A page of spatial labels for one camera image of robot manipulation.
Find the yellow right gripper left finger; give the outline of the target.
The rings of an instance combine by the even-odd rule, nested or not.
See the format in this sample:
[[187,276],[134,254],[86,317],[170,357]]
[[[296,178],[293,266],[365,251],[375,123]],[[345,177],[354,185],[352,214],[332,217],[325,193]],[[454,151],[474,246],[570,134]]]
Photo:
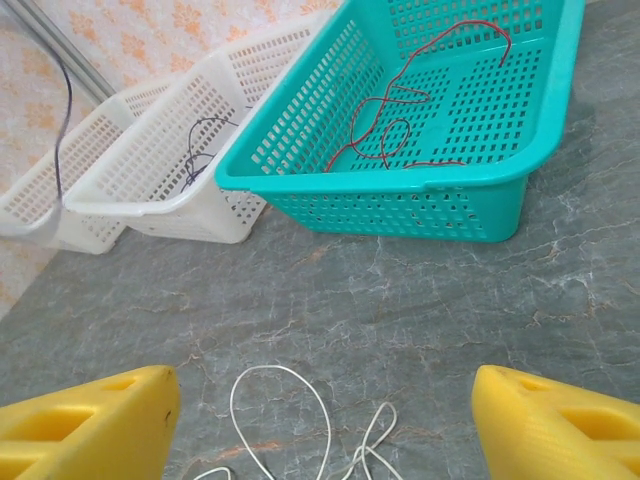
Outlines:
[[180,414],[175,369],[146,366],[1,409],[4,479],[160,479]]

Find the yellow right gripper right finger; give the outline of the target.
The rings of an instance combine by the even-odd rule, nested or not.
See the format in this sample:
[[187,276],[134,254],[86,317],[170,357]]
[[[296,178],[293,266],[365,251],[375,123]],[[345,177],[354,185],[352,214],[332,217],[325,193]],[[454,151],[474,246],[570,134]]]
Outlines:
[[476,372],[471,405],[492,479],[637,479],[639,406],[503,366]]

